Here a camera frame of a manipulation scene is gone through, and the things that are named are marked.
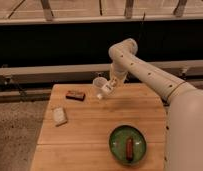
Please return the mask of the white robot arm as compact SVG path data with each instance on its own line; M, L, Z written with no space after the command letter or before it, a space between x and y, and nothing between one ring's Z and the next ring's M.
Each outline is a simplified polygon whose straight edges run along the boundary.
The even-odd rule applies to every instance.
M203 171L203 90L135 56L129 38L109 48L111 74L130 72L169 105L164 171Z

